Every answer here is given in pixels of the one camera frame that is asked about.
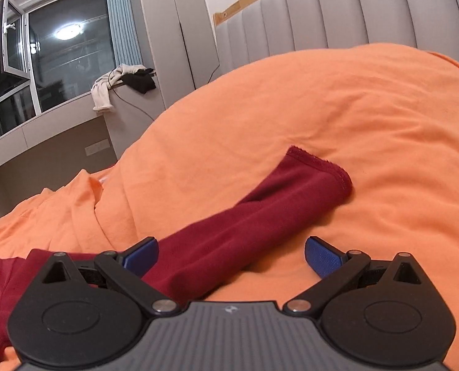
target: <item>metal screw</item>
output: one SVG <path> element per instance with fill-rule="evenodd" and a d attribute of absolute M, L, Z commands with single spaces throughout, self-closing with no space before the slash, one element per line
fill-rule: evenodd
<path fill-rule="evenodd" d="M 291 300 L 286 305 L 294 313 L 304 313 L 312 308 L 312 304 L 307 300 Z"/>
<path fill-rule="evenodd" d="M 177 305 L 172 300 L 157 300 L 152 304 L 154 311 L 159 313 L 170 313 L 176 309 Z"/>

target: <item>black cable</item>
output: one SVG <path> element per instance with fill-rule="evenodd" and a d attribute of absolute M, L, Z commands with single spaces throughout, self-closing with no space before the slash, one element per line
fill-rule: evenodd
<path fill-rule="evenodd" d="M 149 113 L 147 113 L 145 110 L 142 110 L 141 108 L 135 106 L 133 103 L 127 102 L 127 101 L 124 100 L 119 94 L 117 94 L 117 92 L 113 89 L 113 86 L 111 85 L 111 81 L 109 80 L 109 77 L 111 76 L 111 74 L 112 74 L 113 71 L 114 71 L 114 70 L 112 70 L 112 71 L 109 73 L 108 77 L 107 77 L 107 82 L 108 82 L 108 84 L 109 84 L 110 90 L 112 90 L 112 91 L 114 92 L 114 94 L 118 97 L 118 99 L 120 99 L 120 100 L 124 101 L 126 104 L 129 104 L 130 106 L 132 106 L 132 107 L 134 107 L 134 108 L 140 110 L 140 111 L 141 111 L 142 113 L 144 113 L 148 118 L 150 118 L 150 119 L 152 120 L 152 122 L 154 122 L 155 120 L 149 115 Z"/>
<path fill-rule="evenodd" d="M 212 77 L 214 76 L 215 72 L 218 70 L 218 68 L 219 68 L 220 66 L 221 66 L 221 64 L 219 63 L 219 65 L 218 65 L 217 67 L 215 67 L 215 70 L 214 70 L 214 71 L 212 71 L 212 75 L 210 76 L 210 78 L 209 78 L 209 82 L 207 82 L 207 84 L 209 84 L 209 83 L 210 83 L 210 81 L 212 81 Z"/>

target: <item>headboard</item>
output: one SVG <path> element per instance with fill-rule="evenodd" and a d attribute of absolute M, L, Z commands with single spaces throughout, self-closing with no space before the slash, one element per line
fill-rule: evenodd
<path fill-rule="evenodd" d="M 375 42 L 459 61 L 459 0 L 240 0 L 214 22 L 223 74 L 293 50 Z"/>

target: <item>orange blanket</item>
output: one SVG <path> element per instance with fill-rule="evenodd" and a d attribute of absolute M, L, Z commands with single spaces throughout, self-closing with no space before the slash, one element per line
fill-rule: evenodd
<path fill-rule="evenodd" d="M 408 47 L 296 52 L 223 76 L 162 114 L 102 184 L 81 172 L 0 219 L 0 257 L 164 238 L 232 206 L 290 145 L 343 167 L 353 198 L 210 299 L 282 304 L 308 288 L 311 234 L 374 259 L 409 251 L 456 317 L 446 363 L 459 371 L 459 64 Z M 0 370 L 17 364 L 5 355 Z"/>

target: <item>blue pleated curtain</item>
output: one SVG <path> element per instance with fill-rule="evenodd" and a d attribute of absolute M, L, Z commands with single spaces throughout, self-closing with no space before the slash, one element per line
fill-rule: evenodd
<path fill-rule="evenodd" d="M 116 65 L 142 64 L 130 0 L 107 0 Z"/>

